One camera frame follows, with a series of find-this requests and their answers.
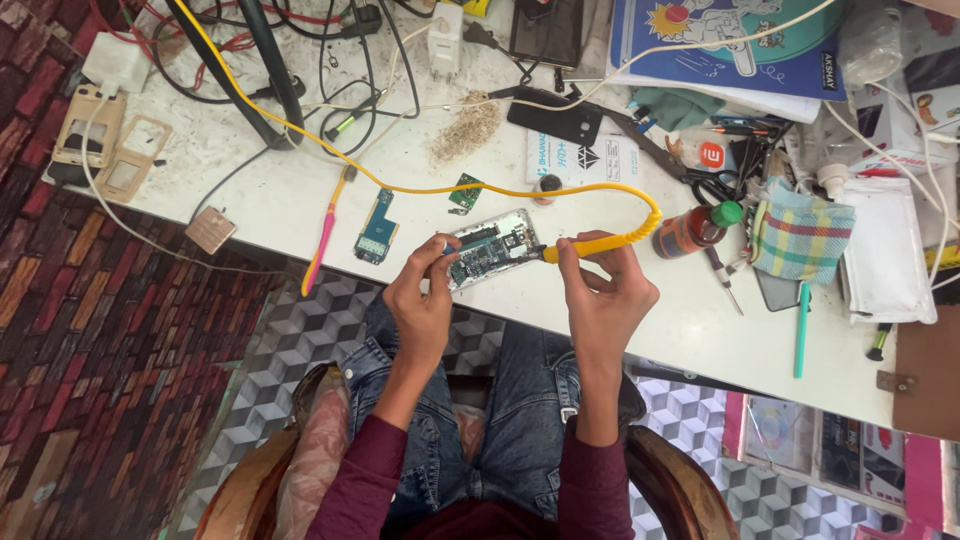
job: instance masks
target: work table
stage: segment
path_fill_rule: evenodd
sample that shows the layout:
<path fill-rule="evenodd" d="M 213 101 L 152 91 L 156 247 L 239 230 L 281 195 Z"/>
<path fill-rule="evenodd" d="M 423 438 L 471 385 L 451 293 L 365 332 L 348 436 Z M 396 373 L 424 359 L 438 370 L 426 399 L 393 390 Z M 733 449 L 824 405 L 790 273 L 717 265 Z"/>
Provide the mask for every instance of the work table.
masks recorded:
<path fill-rule="evenodd" d="M 155 3 L 167 12 L 162 2 Z M 407 35 L 426 24 L 390 4 L 401 33 Z M 494 2 L 492 13 L 481 19 L 493 29 L 500 43 L 509 43 L 512 5 Z M 310 13 L 320 13 L 319 3 Z M 374 81 L 384 86 L 390 56 L 396 47 L 384 23 L 379 34 L 368 37 L 372 50 Z M 218 25 L 214 37 L 237 32 Z M 307 84 L 302 103 L 322 101 L 317 88 L 317 56 L 320 43 L 297 36 L 289 29 L 275 31 L 281 52 L 290 70 Z M 327 93 L 366 74 L 357 39 L 329 43 L 326 55 L 339 64 L 331 68 L 324 56 Z M 470 90 L 495 90 L 516 85 L 519 77 L 504 55 L 477 44 L 464 43 L 462 71 L 449 85 L 432 81 L 428 75 L 425 38 L 414 37 L 407 46 L 423 105 L 456 103 Z M 165 59 L 168 71 L 179 81 L 193 81 L 198 64 L 189 47 L 174 59 Z M 266 72 L 257 54 L 227 54 L 232 70 L 247 91 L 265 86 Z M 403 66 L 397 63 L 398 77 L 384 110 L 401 112 L 413 107 L 410 86 Z M 553 73 L 539 68 L 534 86 L 552 88 Z M 586 90 L 589 84 L 582 84 Z M 365 86 L 357 85 L 337 99 L 354 105 L 365 97 Z M 202 95 L 220 96 L 212 78 Z M 591 101 L 617 110 L 630 101 L 624 87 L 608 86 Z M 273 100 L 258 104 L 280 113 Z M 472 153 L 447 163 L 430 163 L 428 147 L 437 133 L 449 125 L 456 110 L 425 110 L 416 120 L 404 120 L 394 127 L 364 157 L 361 163 L 387 184 L 407 187 L 454 185 L 461 173 L 489 184 L 515 190 L 529 190 L 526 170 L 526 130 L 506 122 L 506 104 L 499 104 L 503 119 L 490 141 Z M 186 223 L 207 191 L 227 173 L 261 150 L 263 142 L 240 112 L 231 105 L 210 106 L 176 93 L 154 72 L 141 94 L 131 94 L 125 122 L 137 114 L 156 118 L 173 127 L 173 134 L 160 154 L 166 160 L 156 166 L 139 188 L 130 208 L 165 219 Z M 316 133 L 325 110 L 307 120 L 307 129 Z M 373 136 L 379 135 L 393 118 L 379 116 Z M 337 141 L 349 148 L 366 131 L 369 116 L 358 120 Z M 601 133 L 619 133 L 609 119 Z M 659 135 L 662 143 L 662 132 Z M 319 145 L 305 140 L 312 152 L 323 154 Z M 309 260 L 319 242 L 327 203 L 341 167 L 314 160 L 299 152 L 268 152 L 221 187 L 208 201 L 233 222 L 234 238 L 282 254 Z M 648 156 L 640 153 L 641 188 L 660 205 L 664 217 L 686 212 L 696 205 L 689 188 L 669 177 Z M 485 191 L 467 216 L 450 214 L 454 205 L 448 194 L 411 195 L 396 193 L 387 218 L 399 224 L 385 261 L 373 265 L 354 257 L 352 247 L 363 228 L 379 187 L 362 173 L 344 189 L 337 205 L 337 223 L 330 237 L 324 265 L 377 282 L 390 282 L 406 257 L 435 232 L 454 231 L 517 208 L 527 208 L 541 242 L 553 244 L 560 236 L 595 229 L 622 233 L 639 226 L 648 208 L 626 193 L 591 191 L 558 198 L 549 207 L 530 199 L 516 199 Z M 720 258 L 731 262 L 745 243 L 739 226 L 717 246 Z M 839 287 L 813 285 L 812 311 L 807 323 L 804 377 L 793 378 L 794 348 L 798 312 L 772 313 L 767 310 L 751 269 L 732 276 L 732 286 L 744 316 L 739 316 L 730 299 L 713 276 L 706 256 L 693 255 L 676 260 L 657 257 L 650 239 L 634 244 L 647 278 L 660 290 L 660 301 L 630 342 L 628 352 L 657 363 L 724 380 L 759 392 L 813 405 L 852 418 L 891 426 L 893 395 L 876 388 L 876 371 L 894 371 L 896 337 L 888 339 L 886 360 L 872 362 L 869 350 L 876 325 L 851 325 L 844 312 Z M 556 266 L 534 262 L 508 271 L 454 293 L 453 300 L 470 307 L 536 327 L 568 333 L 564 289 Z"/>

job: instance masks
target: plaid cloth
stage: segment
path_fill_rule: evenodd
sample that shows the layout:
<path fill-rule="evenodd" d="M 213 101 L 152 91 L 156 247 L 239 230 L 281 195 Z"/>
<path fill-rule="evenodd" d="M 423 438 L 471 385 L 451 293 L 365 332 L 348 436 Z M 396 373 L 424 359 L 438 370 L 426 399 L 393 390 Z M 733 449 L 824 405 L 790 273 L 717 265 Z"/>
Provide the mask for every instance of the plaid cloth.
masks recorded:
<path fill-rule="evenodd" d="M 833 281 L 855 221 L 854 208 L 794 193 L 777 185 L 760 201 L 751 232 L 751 264 L 801 282 Z"/>

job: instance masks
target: circuit board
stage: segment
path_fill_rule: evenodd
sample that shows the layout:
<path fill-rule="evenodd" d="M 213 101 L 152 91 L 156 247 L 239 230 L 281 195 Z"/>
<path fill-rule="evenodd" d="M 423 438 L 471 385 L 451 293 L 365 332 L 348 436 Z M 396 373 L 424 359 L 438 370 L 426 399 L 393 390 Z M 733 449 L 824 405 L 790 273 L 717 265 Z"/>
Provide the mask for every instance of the circuit board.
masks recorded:
<path fill-rule="evenodd" d="M 390 251 L 390 244 L 393 243 L 394 234 L 399 227 L 385 217 L 393 200 L 393 191 L 380 189 L 376 203 L 367 216 L 367 223 L 357 236 L 357 243 L 353 245 L 353 254 L 360 260 L 379 264 Z"/>
<path fill-rule="evenodd" d="M 460 180 L 457 181 L 457 185 L 465 184 L 482 184 L 482 182 L 473 178 L 469 174 L 464 173 L 460 175 Z M 450 193 L 450 201 L 467 209 L 467 211 L 471 211 L 473 209 L 473 205 L 477 202 L 477 198 L 480 197 L 481 191 L 483 191 L 483 188 L 481 187 L 472 187 L 470 189 L 452 191 Z"/>
<path fill-rule="evenodd" d="M 452 234 L 464 245 L 459 250 L 460 258 L 450 264 L 451 291 L 529 262 L 504 260 L 532 255 L 538 246 L 526 209 L 505 213 Z"/>

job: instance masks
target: patterned floor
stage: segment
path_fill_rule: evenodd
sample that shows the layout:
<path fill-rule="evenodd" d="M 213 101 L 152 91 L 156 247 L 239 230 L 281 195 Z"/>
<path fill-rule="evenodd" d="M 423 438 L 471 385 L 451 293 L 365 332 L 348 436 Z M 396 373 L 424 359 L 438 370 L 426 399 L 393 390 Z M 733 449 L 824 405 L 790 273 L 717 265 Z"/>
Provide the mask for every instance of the patterned floor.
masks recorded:
<path fill-rule="evenodd" d="M 270 315 L 232 410 L 206 457 L 197 489 L 180 522 L 177 540 L 193 537 L 204 508 L 243 454 L 286 424 L 291 394 L 298 381 L 321 361 L 336 360 L 364 339 L 363 313 L 377 285 L 323 274 L 311 295 L 284 294 Z M 490 375 L 504 322 L 454 309 L 448 373 Z M 713 478 L 745 540 L 851 540 L 857 523 L 879 528 L 880 515 L 796 480 L 721 457 L 724 406 L 722 390 L 693 384 L 635 378 L 649 414 L 640 423 L 693 457 Z M 631 486 L 636 538 L 661 540 L 657 516 Z"/>

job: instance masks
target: orange logo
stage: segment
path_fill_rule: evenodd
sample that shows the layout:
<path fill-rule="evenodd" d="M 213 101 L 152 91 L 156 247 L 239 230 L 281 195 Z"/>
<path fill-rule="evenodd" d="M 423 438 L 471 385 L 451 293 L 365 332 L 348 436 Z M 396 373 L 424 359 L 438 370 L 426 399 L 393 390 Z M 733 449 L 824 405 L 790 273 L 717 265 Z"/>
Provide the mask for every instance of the orange logo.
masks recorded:
<path fill-rule="evenodd" d="M 723 147 L 712 142 L 703 143 L 700 146 L 700 163 L 713 168 L 722 166 Z"/>

